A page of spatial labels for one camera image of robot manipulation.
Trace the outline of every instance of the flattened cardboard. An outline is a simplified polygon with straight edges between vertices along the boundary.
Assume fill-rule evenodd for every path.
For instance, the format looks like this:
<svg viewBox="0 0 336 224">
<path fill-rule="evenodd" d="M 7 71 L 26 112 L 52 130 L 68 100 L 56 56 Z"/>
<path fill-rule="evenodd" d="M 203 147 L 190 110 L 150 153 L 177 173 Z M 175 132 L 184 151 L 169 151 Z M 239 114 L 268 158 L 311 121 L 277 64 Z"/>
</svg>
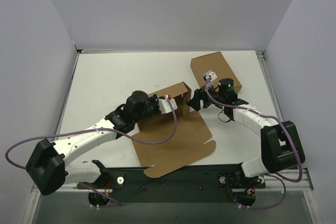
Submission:
<svg viewBox="0 0 336 224">
<path fill-rule="evenodd" d="M 234 89 L 238 93 L 242 85 L 233 73 L 231 67 L 223 57 L 221 52 L 214 52 L 209 55 L 199 56 L 191 60 L 190 68 L 195 76 L 195 79 L 199 87 L 204 86 L 203 74 L 212 70 L 217 75 L 217 80 L 214 86 L 218 85 L 218 82 L 222 78 L 231 78 L 234 81 Z"/>
<path fill-rule="evenodd" d="M 146 145 L 133 141 L 136 154 L 142 166 L 153 166 L 144 173 L 151 178 L 158 178 L 185 165 L 210 155 L 216 148 L 215 141 L 209 141 L 211 132 L 197 111 L 190 112 L 186 105 L 191 90 L 184 83 L 178 83 L 153 94 L 170 94 L 177 104 L 177 130 L 167 142 L 158 145 Z M 157 142 L 168 137 L 174 129 L 172 113 L 160 115 L 138 123 L 140 132 L 135 138 Z"/>
</svg>

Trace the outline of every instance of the gray wall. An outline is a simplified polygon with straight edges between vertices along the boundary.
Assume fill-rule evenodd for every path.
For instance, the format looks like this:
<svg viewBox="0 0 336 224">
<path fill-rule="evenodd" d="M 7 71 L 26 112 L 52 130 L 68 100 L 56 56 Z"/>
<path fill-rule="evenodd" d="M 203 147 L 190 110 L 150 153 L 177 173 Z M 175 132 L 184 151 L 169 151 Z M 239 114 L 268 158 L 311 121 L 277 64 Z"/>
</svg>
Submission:
<svg viewBox="0 0 336 224">
<path fill-rule="evenodd" d="M 293 0 L 266 50 L 285 119 L 296 123 L 323 223 L 335 223 L 336 0 Z"/>
<path fill-rule="evenodd" d="M 80 49 L 265 49 L 292 0 L 51 0 Z"/>
<path fill-rule="evenodd" d="M 33 183 L 5 151 L 55 132 L 76 50 L 50 0 L 0 0 L 0 10 L 0 222 L 20 223 Z M 33 146 L 10 156 L 25 165 Z"/>
</svg>

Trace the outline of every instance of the tabletop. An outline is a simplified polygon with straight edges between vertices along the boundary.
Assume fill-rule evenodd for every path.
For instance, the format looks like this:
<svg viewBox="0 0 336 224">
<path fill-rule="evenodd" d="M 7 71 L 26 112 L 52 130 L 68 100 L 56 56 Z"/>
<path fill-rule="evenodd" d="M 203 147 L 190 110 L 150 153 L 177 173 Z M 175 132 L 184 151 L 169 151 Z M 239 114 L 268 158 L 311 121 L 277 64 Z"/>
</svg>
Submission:
<svg viewBox="0 0 336 224">
<path fill-rule="evenodd" d="M 151 93 L 184 81 L 198 88 L 192 58 L 212 52 L 130 52 L 80 54 L 61 122 L 60 133 L 83 130 L 125 103 L 135 90 Z M 276 115 L 255 51 L 222 51 L 242 84 L 238 96 L 267 115 Z M 200 110 L 216 141 L 216 150 L 192 165 L 237 164 L 261 156 L 260 138 L 237 122 L 223 123 L 211 106 Z M 138 128 L 129 134 L 135 134 Z M 98 159 L 105 167 L 140 166 L 131 140 L 121 137 L 102 144 L 75 162 Z"/>
</svg>

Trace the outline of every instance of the purple cable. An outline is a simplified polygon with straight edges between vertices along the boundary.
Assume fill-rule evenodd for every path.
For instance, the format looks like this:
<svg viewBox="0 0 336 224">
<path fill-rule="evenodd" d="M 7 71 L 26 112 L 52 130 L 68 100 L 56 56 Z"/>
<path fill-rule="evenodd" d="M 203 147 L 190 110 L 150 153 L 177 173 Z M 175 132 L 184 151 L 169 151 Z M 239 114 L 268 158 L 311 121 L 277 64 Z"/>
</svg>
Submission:
<svg viewBox="0 0 336 224">
<path fill-rule="evenodd" d="M 16 166 L 17 168 L 20 168 L 20 169 L 25 169 L 24 166 L 22 165 L 19 165 L 19 164 L 16 164 L 15 162 L 13 162 L 10 158 L 9 158 L 9 152 L 14 149 L 15 147 L 18 147 L 19 145 L 21 144 L 24 144 L 24 143 L 27 143 L 27 142 L 30 142 L 30 141 L 33 141 L 33 140 L 38 140 L 38 139 L 45 139 L 45 138 L 55 138 L 55 137 L 64 137 L 64 136 L 71 136 L 71 135 L 80 135 L 80 134 L 83 134 L 83 133 L 89 133 L 89 132 L 96 132 L 96 131 L 110 131 L 110 132 L 116 132 L 120 135 L 123 135 L 133 141 L 136 141 L 136 142 L 139 142 L 139 143 L 142 143 L 142 144 L 163 144 L 165 142 L 167 142 L 168 140 L 170 140 L 173 135 L 175 134 L 176 132 L 176 129 L 177 129 L 177 118 L 176 118 L 176 113 L 174 111 L 174 107 L 172 106 L 172 103 L 170 102 L 170 100 L 168 99 L 167 100 L 171 110 L 172 110 L 172 113 L 173 113 L 173 116 L 174 116 L 174 130 L 172 132 L 172 134 L 170 134 L 170 136 L 168 138 L 166 138 L 165 140 L 162 140 L 162 141 L 159 141 L 159 142 L 146 142 L 146 141 L 142 141 L 142 140 L 138 140 L 138 139 L 135 139 L 133 138 L 132 136 L 129 136 L 121 131 L 118 131 L 118 130 L 115 130 L 115 129 L 111 129 L 111 128 L 98 128 L 98 129 L 92 129 L 92 130 L 83 130 L 83 131 L 74 131 L 74 132 L 70 132 L 70 133 L 64 133 L 64 134 L 57 134 L 57 135 L 45 135 L 45 136 L 35 136 L 35 137 L 31 137 L 31 138 L 28 138 L 28 139 L 25 139 L 25 140 L 22 140 L 14 145 L 12 145 L 10 148 L 8 148 L 8 150 L 6 151 L 5 153 L 5 158 L 6 160 L 11 164 L 11 165 L 14 165 Z"/>
<path fill-rule="evenodd" d="M 90 187 L 90 186 L 88 186 L 88 185 L 86 185 L 86 184 L 84 184 L 82 182 L 79 182 L 78 185 L 81 185 L 81 186 L 83 186 L 83 187 L 85 187 L 85 188 L 87 188 L 87 189 L 89 189 L 91 191 L 94 191 L 96 194 L 99 194 L 102 197 L 104 197 L 106 199 L 109 199 L 110 201 L 113 201 L 114 203 L 117 204 L 117 205 L 106 205 L 106 206 L 99 206 L 99 207 L 122 207 L 122 203 L 120 203 L 119 201 L 111 198 L 110 196 L 107 196 L 106 194 L 103 194 L 100 191 L 98 191 L 98 190 L 96 190 L 96 189 L 94 189 L 94 188 L 92 188 L 92 187 Z"/>
<path fill-rule="evenodd" d="M 286 196 L 286 192 L 287 192 L 285 183 L 284 183 L 280 178 L 278 178 L 277 176 L 274 176 L 274 175 L 271 175 L 271 174 L 268 174 L 268 175 L 266 175 L 266 176 L 276 178 L 276 179 L 279 180 L 279 181 L 282 183 L 282 185 L 284 186 L 284 187 L 283 187 L 283 188 L 284 188 L 284 189 L 283 189 L 283 190 L 284 190 L 284 191 L 283 191 L 283 196 L 282 196 L 281 200 L 280 200 L 278 203 L 275 203 L 275 204 L 270 205 L 270 206 L 268 206 L 268 207 L 247 207 L 247 206 L 244 206 L 244 205 L 240 204 L 242 207 L 244 207 L 244 208 L 248 208 L 248 209 L 251 209 L 251 210 L 267 210 L 267 209 L 271 209 L 271 208 L 273 208 L 273 207 L 277 207 L 277 206 L 279 206 L 279 205 L 285 200 L 285 196 Z"/>
<path fill-rule="evenodd" d="M 262 114 L 259 114 L 259 112 L 255 111 L 255 110 L 252 110 L 252 109 L 247 109 L 245 107 L 242 107 L 242 106 L 233 106 L 233 105 L 229 105 L 229 104 L 223 104 L 223 103 L 220 103 L 218 101 L 216 101 L 212 96 L 211 94 L 209 93 L 209 87 L 208 87 L 208 84 L 209 82 L 211 81 L 211 77 L 209 79 L 206 80 L 205 82 L 205 92 L 207 93 L 207 95 L 209 96 L 209 98 L 214 102 L 216 103 L 217 105 L 220 105 L 220 106 L 224 106 L 224 107 L 228 107 L 228 108 L 232 108 L 232 109 L 241 109 L 241 110 L 249 110 L 250 112 L 260 116 L 261 118 L 269 118 L 269 119 L 274 119 L 275 121 L 277 121 L 277 123 L 280 125 L 281 129 L 283 130 L 285 136 L 287 137 L 288 139 L 288 142 L 289 142 L 289 145 L 290 147 L 292 148 L 293 150 L 293 153 L 294 153 L 294 156 L 295 156 L 295 160 L 296 162 L 298 163 L 298 167 L 299 167 L 299 177 L 297 179 L 291 179 L 291 178 L 287 178 L 285 176 L 282 176 L 281 174 L 278 174 L 276 173 L 279 177 L 287 180 L 287 181 L 290 181 L 290 182 L 294 182 L 294 183 L 297 183 L 297 182 L 300 182 L 302 180 L 302 165 L 301 165 L 301 161 L 300 161 L 300 157 L 299 157 L 299 154 L 294 146 L 294 143 L 293 143 L 293 140 L 292 138 L 290 137 L 286 127 L 284 126 L 284 124 L 275 116 L 272 116 L 272 115 L 262 115 Z"/>
</svg>

